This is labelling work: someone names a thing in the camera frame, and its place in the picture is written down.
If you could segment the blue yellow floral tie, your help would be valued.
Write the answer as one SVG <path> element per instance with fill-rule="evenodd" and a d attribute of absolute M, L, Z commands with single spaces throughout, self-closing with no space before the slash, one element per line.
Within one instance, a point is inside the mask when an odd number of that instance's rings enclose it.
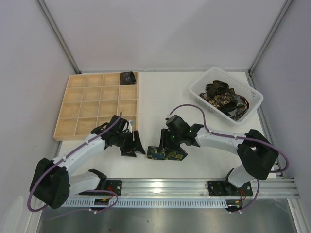
<path fill-rule="evenodd" d="M 182 161 L 187 155 L 188 154 L 183 149 L 160 151 L 159 147 L 148 146 L 146 157 L 152 160 Z"/>

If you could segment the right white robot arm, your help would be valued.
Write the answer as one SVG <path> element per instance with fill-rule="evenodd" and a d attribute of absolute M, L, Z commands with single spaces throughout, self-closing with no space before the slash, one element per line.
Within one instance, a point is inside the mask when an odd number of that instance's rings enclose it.
<path fill-rule="evenodd" d="M 195 147 L 210 147 L 230 152 L 239 157 L 241 165 L 231 169 L 223 181 L 223 187 L 233 195 L 247 182 L 266 180 L 279 153 L 257 130 L 248 133 L 226 133 L 206 129 L 202 124 L 190 126 L 180 116 L 174 115 L 161 130 L 157 151 L 164 155 L 182 158 L 187 153 L 181 144 Z"/>

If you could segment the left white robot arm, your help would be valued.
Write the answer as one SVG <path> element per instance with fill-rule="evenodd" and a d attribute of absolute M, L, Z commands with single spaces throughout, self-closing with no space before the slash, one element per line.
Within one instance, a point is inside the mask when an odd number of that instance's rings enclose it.
<path fill-rule="evenodd" d="M 115 196 L 116 193 L 107 188 L 107 176 L 102 172 L 93 168 L 81 175 L 74 174 L 92 157 L 112 146 L 118 147 L 122 156 L 145 154 L 139 131 L 132 129 L 129 120 L 114 115 L 110 122 L 94 128 L 82 143 L 68 153 L 52 160 L 43 158 L 37 163 L 27 200 L 28 210 L 42 210 L 31 206 L 32 197 L 42 201 L 45 207 L 57 209 L 71 195 L 101 192 Z"/>

